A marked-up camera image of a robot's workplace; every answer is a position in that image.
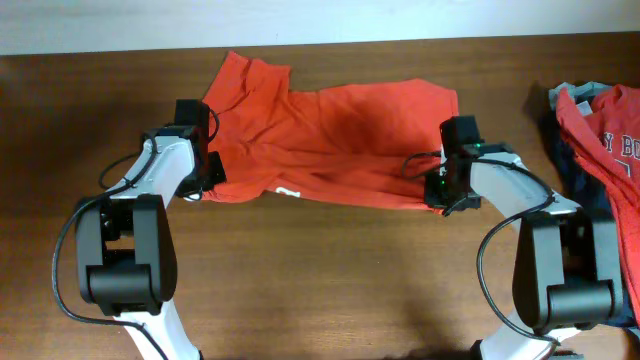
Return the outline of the orange red t-shirt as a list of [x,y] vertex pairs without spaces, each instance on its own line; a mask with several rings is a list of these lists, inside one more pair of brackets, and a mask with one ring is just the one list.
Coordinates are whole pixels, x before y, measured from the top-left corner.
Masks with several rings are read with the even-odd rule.
[[458,115],[457,93],[423,79],[294,91],[291,69],[226,55],[203,101],[214,112],[226,181],[204,193],[244,203],[265,192],[325,203],[427,210],[415,169],[437,164],[440,125]]

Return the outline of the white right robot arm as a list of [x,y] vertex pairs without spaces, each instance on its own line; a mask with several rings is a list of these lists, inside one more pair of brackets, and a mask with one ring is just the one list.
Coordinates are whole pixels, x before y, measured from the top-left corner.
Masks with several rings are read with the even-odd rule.
[[[472,116],[440,127],[440,165],[424,174],[424,201],[448,216],[492,204],[503,220],[483,237],[476,272],[502,325],[476,341],[473,359],[553,359],[561,342],[617,317],[624,302],[617,226],[606,211],[588,211],[533,174],[506,144],[488,144]],[[515,309],[500,311],[484,275],[493,237],[518,233],[512,280]]]

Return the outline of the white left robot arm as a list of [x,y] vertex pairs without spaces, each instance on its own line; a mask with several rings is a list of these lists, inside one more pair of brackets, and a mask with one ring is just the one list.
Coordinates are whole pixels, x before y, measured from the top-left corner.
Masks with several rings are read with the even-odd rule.
[[199,359],[173,297],[177,257],[166,210],[174,197],[199,201],[226,174],[209,144],[220,127],[204,102],[179,100],[173,122],[145,133],[123,178],[76,215],[80,294],[103,322],[124,327],[145,359]]

